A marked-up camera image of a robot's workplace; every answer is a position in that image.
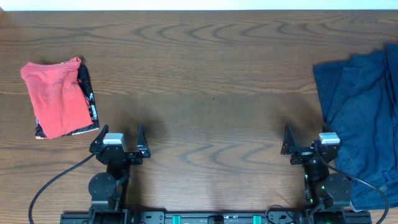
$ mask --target wooden table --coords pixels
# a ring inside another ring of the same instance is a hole
[[[303,203],[303,169],[279,154],[284,125],[303,145],[322,112],[312,66],[398,39],[396,11],[7,12],[0,20],[0,223],[27,223],[36,192],[89,155],[98,131],[36,140],[19,70],[87,64],[101,127],[152,157],[132,170],[127,201],[176,210],[265,210]],[[87,211],[92,159],[52,184],[36,223]],[[376,221],[382,211],[372,212]],[[391,210],[385,223],[396,223]]]

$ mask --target pink cloth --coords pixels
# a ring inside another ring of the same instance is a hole
[[[77,83],[81,60],[56,65],[26,64],[21,69],[44,134],[53,139],[92,124],[88,102]]]

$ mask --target cable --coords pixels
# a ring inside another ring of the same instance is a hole
[[[373,186],[373,185],[371,185],[371,184],[369,184],[369,183],[367,183],[367,182],[365,182],[365,181],[363,181],[363,180],[361,180],[361,179],[358,179],[358,178],[356,178],[356,177],[353,177],[352,175],[349,175],[349,174],[347,174],[346,172],[343,172],[343,171],[341,171],[341,170],[338,170],[338,169],[332,167],[331,165],[329,165],[329,164],[323,159],[323,157],[321,156],[321,154],[319,153],[319,151],[315,151],[315,153],[318,154],[318,156],[319,156],[319,158],[321,159],[321,162],[323,163],[323,165],[327,166],[329,169],[334,170],[334,171],[336,171],[336,172],[339,172],[339,173],[341,173],[341,174],[344,174],[344,175],[346,175],[347,177],[349,177],[349,178],[351,178],[351,179],[354,179],[354,180],[356,180],[356,181],[358,181],[358,182],[360,182],[360,183],[362,183],[362,184],[364,184],[364,185],[366,185],[366,186],[372,188],[373,190],[377,191],[377,192],[384,198],[384,202],[386,203],[386,208],[384,209],[383,215],[381,216],[381,218],[379,219],[379,221],[376,222],[376,224],[382,223],[383,220],[384,220],[384,219],[386,218],[386,216],[387,216],[388,210],[390,209],[389,202],[388,202],[388,198],[387,198],[387,196],[384,194],[384,192],[382,192],[382,191],[379,190],[377,187],[375,187],[375,186]]]
[[[269,211],[269,209],[272,208],[272,207],[276,207],[276,206],[278,206],[278,207],[280,207],[280,208],[284,208],[284,207],[281,206],[281,205],[271,205],[270,207],[268,207],[268,209],[267,209],[267,211],[266,211],[266,218],[268,218],[268,211]],[[291,218],[291,219],[293,220],[293,221],[290,222],[290,223],[294,223],[294,218],[293,218],[287,211],[285,211],[285,212],[286,212],[286,215],[287,215],[289,218]]]
[[[37,200],[37,198],[39,197],[39,195],[50,185],[52,184],[54,181],[56,181],[58,178],[62,177],[63,175],[69,173],[70,171],[76,169],[77,167],[80,167],[81,165],[83,165],[85,162],[89,161],[93,156],[95,156],[94,153],[92,153],[89,157],[87,157],[86,159],[84,159],[83,161],[79,162],[78,164],[74,165],[73,167],[63,171],[61,174],[57,175],[56,177],[54,177],[53,179],[51,179],[49,182],[47,182],[35,195],[35,197],[33,198],[32,202],[30,203],[30,207],[29,207],[29,222],[30,224],[34,224],[33,222],[33,217],[32,217],[32,211],[33,211],[33,206],[35,205],[35,202]]]

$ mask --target blue cloth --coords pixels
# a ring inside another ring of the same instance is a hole
[[[314,66],[323,119],[343,145],[336,167],[385,192],[398,206],[398,45],[351,60]],[[355,209],[382,209],[384,200],[354,181]]]

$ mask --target blue towel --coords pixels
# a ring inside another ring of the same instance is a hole
[[[398,45],[314,66],[323,119],[343,145],[337,169],[385,192],[398,206]],[[382,209],[383,198],[354,181],[355,209]]]

